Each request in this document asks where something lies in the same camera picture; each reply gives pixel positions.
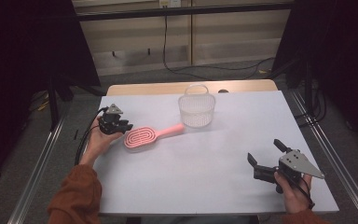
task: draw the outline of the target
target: black mount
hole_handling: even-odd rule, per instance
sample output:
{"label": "black mount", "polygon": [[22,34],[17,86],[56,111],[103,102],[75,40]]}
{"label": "black mount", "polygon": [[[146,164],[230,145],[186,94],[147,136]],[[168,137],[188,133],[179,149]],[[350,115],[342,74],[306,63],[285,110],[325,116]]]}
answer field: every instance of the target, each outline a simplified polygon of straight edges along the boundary
{"label": "black mount", "polygon": [[273,71],[267,79],[274,79],[281,74],[286,74],[290,70],[301,70],[305,74],[305,92],[304,92],[304,104],[306,114],[314,117],[313,113],[313,100],[312,100],[312,72],[310,69],[310,60],[306,56],[296,56],[291,61],[283,64],[280,68]]}
{"label": "black mount", "polygon": [[103,112],[103,115],[99,118],[99,126],[102,133],[113,134],[113,133],[125,133],[132,129],[132,124],[126,119],[120,120],[123,112],[115,105],[112,104],[110,107]]}
{"label": "black mount", "polygon": [[106,93],[93,89],[91,86],[86,86],[79,81],[65,76],[64,74],[52,73],[49,76],[48,81],[48,103],[50,104],[50,113],[51,113],[51,127],[50,130],[53,131],[56,125],[60,120],[60,113],[57,106],[57,97],[56,92],[60,95],[60,98],[64,102],[72,101],[74,94],[72,93],[70,86],[78,86],[79,88],[95,95],[95,96],[105,96]]}

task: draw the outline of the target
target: transparent basket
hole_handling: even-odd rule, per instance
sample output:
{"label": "transparent basket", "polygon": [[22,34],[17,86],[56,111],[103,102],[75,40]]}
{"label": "transparent basket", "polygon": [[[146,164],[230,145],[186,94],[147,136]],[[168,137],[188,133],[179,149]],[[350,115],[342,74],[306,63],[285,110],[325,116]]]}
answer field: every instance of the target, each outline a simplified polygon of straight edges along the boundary
{"label": "transparent basket", "polygon": [[[188,93],[190,89],[202,87],[205,93]],[[203,84],[192,84],[185,90],[185,94],[178,100],[182,122],[192,128],[201,128],[213,119],[216,100]]]}

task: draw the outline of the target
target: white table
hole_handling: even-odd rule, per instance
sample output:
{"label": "white table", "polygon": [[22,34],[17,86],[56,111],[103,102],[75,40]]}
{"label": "white table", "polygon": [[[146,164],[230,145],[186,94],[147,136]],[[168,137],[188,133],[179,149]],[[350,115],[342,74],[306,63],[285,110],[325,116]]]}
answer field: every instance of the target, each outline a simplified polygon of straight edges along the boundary
{"label": "white table", "polygon": [[[180,94],[106,96],[134,128],[160,130],[180,122]],[[103,184],[101,213],[147,215],[253,215],[283,212],[275,185],[253,179],[250,152],[258,164],[278,165],[275,138],[300,149],[317,165],[280,91],[215,94],[213,122],[159,139],[148,150],[129,153],[123,138],[94,166]],[[312,179],[314,212],[336,212],[324,180]]]}

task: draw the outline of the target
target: person's arm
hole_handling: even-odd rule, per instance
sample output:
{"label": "person's arm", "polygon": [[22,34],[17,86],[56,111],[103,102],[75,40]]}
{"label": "person's arm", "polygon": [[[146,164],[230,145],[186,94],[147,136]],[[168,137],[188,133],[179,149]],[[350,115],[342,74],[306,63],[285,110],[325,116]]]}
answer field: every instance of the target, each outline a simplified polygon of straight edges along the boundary
{"label": "person's arm", "polygon": [[92,166],[109,148],[110,143],[118,139],[122,133],[101,133],[97,119],[91,127],[95,128],[90,131],[87,149],[80,163],[62,181],[60,190],[48,206],[48,223],[100,223],[98,213],[102,186]]}
{"label": "person's arm", "polygon": [[[310,209],[310,202],[300,190],[289,185],[286,178],[278,172],[274,174],[276,181],[282,187],[286,215],[282,216],[283,224],[327,224],[328,222],[316,216]],[[299,186],[306,192],[310,190],[312,176],[304,175],[304,181]]]}

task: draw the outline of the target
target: electrical outlet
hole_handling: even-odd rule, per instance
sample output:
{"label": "electrical outlet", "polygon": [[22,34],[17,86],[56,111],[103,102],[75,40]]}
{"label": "electrical outlet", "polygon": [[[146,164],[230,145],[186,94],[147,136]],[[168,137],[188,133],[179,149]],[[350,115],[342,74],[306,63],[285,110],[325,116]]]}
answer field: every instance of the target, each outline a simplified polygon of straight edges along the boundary
{"label": "electrical outlet", "polygon": [[171,0],[169,7],[181,7],[181,0]]}
{"label": "electrical outlet", "polygon": [[169,7],[169,5],[170,5],[170,0],[159,0],[160,8]]}

